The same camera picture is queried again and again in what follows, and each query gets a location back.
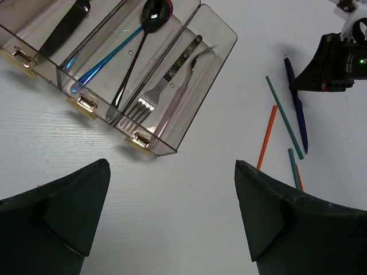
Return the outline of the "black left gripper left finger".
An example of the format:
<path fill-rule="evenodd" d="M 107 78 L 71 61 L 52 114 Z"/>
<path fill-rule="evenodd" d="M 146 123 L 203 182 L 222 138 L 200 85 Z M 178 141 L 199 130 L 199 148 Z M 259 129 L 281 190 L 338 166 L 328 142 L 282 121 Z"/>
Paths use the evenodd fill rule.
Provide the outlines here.
<path fill-rule="evenodd" d="M 80 274 L 110 184 L 99 159 L 1 200 L 1 274 Z"/>

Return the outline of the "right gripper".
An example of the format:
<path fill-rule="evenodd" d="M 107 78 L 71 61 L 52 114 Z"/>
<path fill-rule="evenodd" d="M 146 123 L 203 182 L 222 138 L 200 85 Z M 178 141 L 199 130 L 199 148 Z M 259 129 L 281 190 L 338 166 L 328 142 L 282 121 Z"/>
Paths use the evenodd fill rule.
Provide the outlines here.
<path fill-rule="evenodd" d="M 292 91 L 344 92 L 356 80 L 366 80 L 366 45 L 341 41 L 337 34 L 322 36 L 308 66 L 292 80 Z"/>

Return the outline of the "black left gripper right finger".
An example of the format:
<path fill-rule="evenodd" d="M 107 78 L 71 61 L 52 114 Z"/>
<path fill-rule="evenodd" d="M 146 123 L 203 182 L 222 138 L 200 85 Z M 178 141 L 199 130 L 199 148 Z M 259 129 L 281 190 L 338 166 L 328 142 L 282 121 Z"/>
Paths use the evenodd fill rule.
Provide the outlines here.
<path fill-rule="evenodd" d="M 366 273 L 366 211 L 299 191 L 243 160 L 235 187 L 260 274 Z"/>

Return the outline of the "blue iridescent knife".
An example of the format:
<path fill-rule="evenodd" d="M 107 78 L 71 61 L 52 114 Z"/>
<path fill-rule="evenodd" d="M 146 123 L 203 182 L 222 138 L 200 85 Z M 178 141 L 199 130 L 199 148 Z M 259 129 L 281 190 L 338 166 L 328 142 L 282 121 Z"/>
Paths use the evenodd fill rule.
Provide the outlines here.
<path fill-rule="evenodd" d="M 291 62 L 288 57 L 284 59 L 284 65 L 285 65 L 286 72 L 287 72 L 288 82 L 291 85 L 295 80 L 295 75 L 294 75 L 294 70 L 292 68 Z M 296 112 L 296 117 L 298 121 L 298 126 L 299 126 L 299 131 L 300 131 L 300 135 L 302 139 L 303 148 L 304 148 L 305 153 L 307 154 L 308 149 L 309 149 L 309 143 L 308 143 L 308 137 L 307 137 L 306 122 L 305 122 L 304 113 L 303 113 L 303 105 L 298 96 L 298 91 L 291 89 L 291 88 L 289 88 L 289 90 L 291 92 L 294 107 L 295 107 L 295 112 Z"/>

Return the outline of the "pink handled fork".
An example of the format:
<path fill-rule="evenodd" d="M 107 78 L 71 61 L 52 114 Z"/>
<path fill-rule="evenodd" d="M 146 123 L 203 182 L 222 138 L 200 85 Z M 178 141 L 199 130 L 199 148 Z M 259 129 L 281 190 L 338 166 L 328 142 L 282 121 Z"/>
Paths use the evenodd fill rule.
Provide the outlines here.
<path fill-rule="evenodd" d="M 190 63 L 187 67 L 187 72 L 184 78 L 184 81 L 182 83 L 182 85 L 178 88 L 178 90 L 176 91 L 172 101 L 170 102 L 165 114 L 163 115 L 162 120 L 160 121 L 160 123 L 158 124 L 157 128 L 155 129 L 154 134 L 162 139 L 163 133 L 165 131 L 165 129 L 167 128 L 167 126 L 170 124 L 170 121 L 172 120 L 178 106 L 180 105 L 180 102 L 182 100 L 182 98 L 184 97 L 186 90 L 188 88 L 189 82 L 194 74 L 195 71 L 195 67 L 196 67 L 196 63 L 198 61 L 198 59 L 203 55 L 206 54 L 210 51 L 212 51 L 217 45 L 213 45 L 211 47 L 208 47 L 206 49 L 204 49 L 203 51 L 201 51 L 199 54 L 196 54 L 191 60 Z"/>

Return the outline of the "rainbow iridescent spoon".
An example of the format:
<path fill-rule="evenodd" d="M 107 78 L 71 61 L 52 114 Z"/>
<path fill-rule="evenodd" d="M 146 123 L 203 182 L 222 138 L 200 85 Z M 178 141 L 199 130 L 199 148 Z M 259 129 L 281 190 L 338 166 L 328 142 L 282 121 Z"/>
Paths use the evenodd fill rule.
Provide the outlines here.
<path fill-rule="evenodd" d="M 120 51 L 122 50 L 133 38 L 140 34 L 144 30 L 143 25 L 136 29 L 132 34 L 130 34 L 119 46 L 117 46 L 110 54 L 105 56 L 99 63 L 92 67 L 88 72 L 83 74 L 79 79 L 83 85 L 86 85 L 90 80 L 92 80 L 100 70 Z"/>

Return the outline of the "black spoon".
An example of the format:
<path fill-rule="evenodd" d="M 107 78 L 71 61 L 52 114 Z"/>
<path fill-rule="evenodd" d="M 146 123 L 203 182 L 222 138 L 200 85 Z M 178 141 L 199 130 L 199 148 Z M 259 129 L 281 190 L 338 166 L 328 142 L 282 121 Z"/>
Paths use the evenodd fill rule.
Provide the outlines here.
<path fill-rule="evenodd" d="M 158 31 L 166 23 L 167 19 L 169 18 L 170 12 L 171 8 L 168 1 L 149 0 L 145 2 L 141 15 L 141 23 L 143 26 L 144 35 L 138 46 L 138 49 L 136 50 L 128 71 L 112 100 L 111 105 L 114 108 L 117 108 L 120 105 L 122 97 L 126 91 L 130 76 L 138 60 L 140 52 L 143 49 L 147 36 L 151 33 L 155 33 L 156 31 Z"/>

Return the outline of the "black iridescent knife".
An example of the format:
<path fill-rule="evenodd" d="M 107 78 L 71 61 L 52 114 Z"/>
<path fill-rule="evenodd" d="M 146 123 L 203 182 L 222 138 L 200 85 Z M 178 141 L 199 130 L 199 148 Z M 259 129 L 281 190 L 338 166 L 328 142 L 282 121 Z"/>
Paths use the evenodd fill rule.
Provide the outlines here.
<path fill-rule="evenodd" d="M 45 58 L 55 54 L 66 43 L 81 22 L 89 16 L 90 9 L 90 1 L 77 0 L 39 49 L 39 54 Z"/>

